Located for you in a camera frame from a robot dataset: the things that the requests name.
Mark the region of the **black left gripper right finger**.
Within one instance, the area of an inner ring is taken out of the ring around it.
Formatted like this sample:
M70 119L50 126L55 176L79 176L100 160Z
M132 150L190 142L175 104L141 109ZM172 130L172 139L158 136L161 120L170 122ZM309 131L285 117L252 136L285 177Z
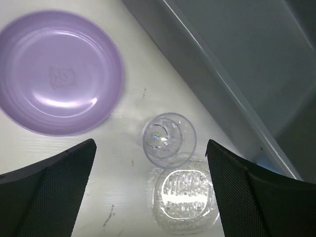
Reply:
M292 179L209 140L206 157L227 237L314 237L316 186Z

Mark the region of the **clear plastic cup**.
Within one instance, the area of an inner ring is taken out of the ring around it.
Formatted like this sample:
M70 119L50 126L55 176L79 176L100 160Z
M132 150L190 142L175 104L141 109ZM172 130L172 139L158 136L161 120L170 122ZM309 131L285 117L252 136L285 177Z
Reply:
M164 113L145 126L142 145L147 159L153 165L162 169L178 168L195 153L197 133L185 116Z

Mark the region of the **clear textured square dish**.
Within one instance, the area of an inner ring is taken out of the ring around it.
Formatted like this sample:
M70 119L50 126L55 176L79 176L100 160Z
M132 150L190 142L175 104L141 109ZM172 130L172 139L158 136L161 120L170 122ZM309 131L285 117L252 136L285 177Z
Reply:
M191 160L164 169L156 178L151 205L157 225L169 234L210 230L220 215L208 163Z

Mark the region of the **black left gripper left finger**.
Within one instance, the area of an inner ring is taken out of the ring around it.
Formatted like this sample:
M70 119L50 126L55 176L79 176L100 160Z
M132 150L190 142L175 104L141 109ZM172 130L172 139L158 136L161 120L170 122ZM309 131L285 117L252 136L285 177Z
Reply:
M2 237L70 237L96 154L93 139L0 176Z

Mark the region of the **purple plastic plate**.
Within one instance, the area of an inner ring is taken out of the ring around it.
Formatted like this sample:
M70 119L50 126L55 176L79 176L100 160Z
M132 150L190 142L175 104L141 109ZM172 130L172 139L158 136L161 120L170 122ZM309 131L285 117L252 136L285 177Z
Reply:
M35 133L70 136L102 124L124 87L112 39L71 12L23 15L0 32L0 109Z

